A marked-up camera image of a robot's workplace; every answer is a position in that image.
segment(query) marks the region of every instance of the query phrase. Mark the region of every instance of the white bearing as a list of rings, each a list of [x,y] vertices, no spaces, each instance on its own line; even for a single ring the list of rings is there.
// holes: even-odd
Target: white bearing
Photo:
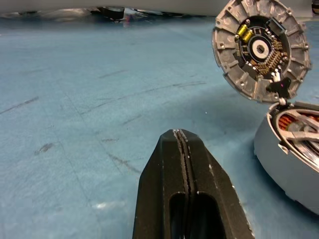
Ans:
[[[266,44],[266,42],[262,40],[254,41],[252,48],[255,56],[257,56],[260,59],[266,59],[269,55],[269,47]]]

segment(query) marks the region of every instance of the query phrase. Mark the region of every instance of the black plastic jaw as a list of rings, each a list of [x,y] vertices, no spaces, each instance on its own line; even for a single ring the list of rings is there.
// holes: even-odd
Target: black plastic jaw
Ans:
[[[253,239],[228,175],[202,140],[169,130],[143,170],[133,239]]]

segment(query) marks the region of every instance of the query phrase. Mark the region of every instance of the blue work surface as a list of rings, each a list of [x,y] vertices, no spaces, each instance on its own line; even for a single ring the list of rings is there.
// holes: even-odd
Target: blue work surface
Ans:
[[[254,156],[268,106],[223,79],[213,23],[140,13],[113,23],[80,9],[1,16],[1,239],[130,239],[139,176],[172,128],[202,138],[257,239],[319,238],[319,217]],[[307,25],[314,69],[297,100],[318,103],[319,22]]]

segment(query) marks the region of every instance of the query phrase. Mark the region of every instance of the yellow capacitor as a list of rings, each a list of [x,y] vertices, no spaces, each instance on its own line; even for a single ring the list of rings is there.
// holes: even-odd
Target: yellow capacitor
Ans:
[[[248,41],[250,40],[250,38],[252,38],[254,36],[254,32],[252,30],[249,30],[243,37],[243,41],[245,43],[248,43]]]
[[[247,30],[248,30],[248,27],[247,27],[246,24],[244,24],[244,25],[242,25],[242,26],[239,28],[239,30],[238,30],[238,32],[237,32],[237,35],[239,35],[240,37],[242,37]]]

